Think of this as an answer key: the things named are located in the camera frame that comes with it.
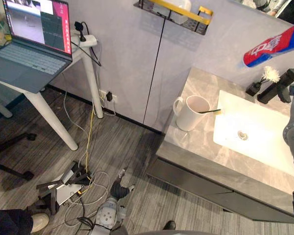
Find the laptop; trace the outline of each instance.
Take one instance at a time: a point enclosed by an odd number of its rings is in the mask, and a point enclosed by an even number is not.
[[[0,49],[0,81],[38,93],[72,62],[69,6],[3,0],[12,42]]]

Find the vanity cabinet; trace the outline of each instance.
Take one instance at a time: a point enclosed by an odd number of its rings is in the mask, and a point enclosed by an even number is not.
[[[252,220],[294,223],[294,216],[157,157],[147,169],[155,177]]]

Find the gray marble countertop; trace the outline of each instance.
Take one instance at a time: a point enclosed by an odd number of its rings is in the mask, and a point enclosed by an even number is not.
[[[193,94],[200,95],[207,99],[213,108],[217,107],[220,90],[287,116],[290,115],[290,105],[282,103],[278,97],[272,99],[267,105],[261,104],[255,98],[245,94],[245,90],[239,85],[197,68],[191,69],[181,96],[186,98]],[[214,123],[215,116],[209,113],[193,131],[185,132],[177,127],[173,117],[163,143],[167,145],[163,148],[173,144],[179,147],[175,149],[175,152],[178,153],[180,149],[181,155],[163,154],[161,147],[157,155],[235,191],[293,214],[294,176],[214,143]],[[204,167],[200,163],[200,158],[210,160],[214,165],[208,164]]]

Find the white flower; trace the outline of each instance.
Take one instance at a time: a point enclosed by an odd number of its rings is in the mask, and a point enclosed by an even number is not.
[[[271,82],[277,83],[280,80],[278,70],[275,70],[273,67],[265,66],[265,72],[263,73],[263,78]]]

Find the red and blue toothpaste tube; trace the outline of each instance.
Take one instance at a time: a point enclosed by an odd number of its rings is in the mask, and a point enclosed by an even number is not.
[[[248,67],[254,67],[274,56],[291,50],[294,50],[294,26],[280,35],[268,38],[252,50],[246,52],[243,61]]]

